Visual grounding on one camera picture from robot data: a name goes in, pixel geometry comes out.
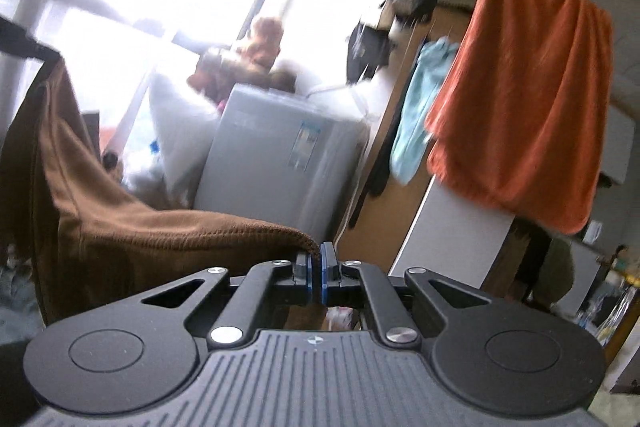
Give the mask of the brown teddy bear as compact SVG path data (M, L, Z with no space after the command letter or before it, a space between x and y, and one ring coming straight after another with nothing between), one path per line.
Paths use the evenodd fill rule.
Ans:
M296 76L286 69L273 70L283 35L280 18L255 17L248 34L230 50L209 48L186 83L216 103L226 101L237 84L294 93Z

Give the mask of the brown printed t-shirt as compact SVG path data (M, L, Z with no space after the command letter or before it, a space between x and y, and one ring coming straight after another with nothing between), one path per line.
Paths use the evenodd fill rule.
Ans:
M198 210L156 210L96 158L63 60L43 64L1 151L1 236L32 265L51 324L211 267L317 257L307 234Z

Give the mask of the grey washing machine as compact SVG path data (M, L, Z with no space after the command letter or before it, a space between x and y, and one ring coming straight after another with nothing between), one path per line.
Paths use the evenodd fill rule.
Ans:
M300 96L238 84L193 207L333 239L369 139L366 122Z

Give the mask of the white pillow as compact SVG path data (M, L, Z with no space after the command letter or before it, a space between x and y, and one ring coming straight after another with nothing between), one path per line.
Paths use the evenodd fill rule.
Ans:
M206 96L153 76L124 148L122 185L157 210L191 207L219 121Z

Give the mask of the light blue hanging cloth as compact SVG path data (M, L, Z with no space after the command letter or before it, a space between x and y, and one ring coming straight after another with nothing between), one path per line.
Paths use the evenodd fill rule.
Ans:
M390 151L390 174L401 185L407 185L421 165L430 136L425 130L425 118L458 49L459 45L447 37L427 41L420 49Z

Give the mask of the orange hanging towel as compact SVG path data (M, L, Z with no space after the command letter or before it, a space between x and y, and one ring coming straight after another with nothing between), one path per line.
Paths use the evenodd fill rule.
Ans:
M476 205L564 234L586 224L613 79L591 0L477 0L425 119L430 173Z

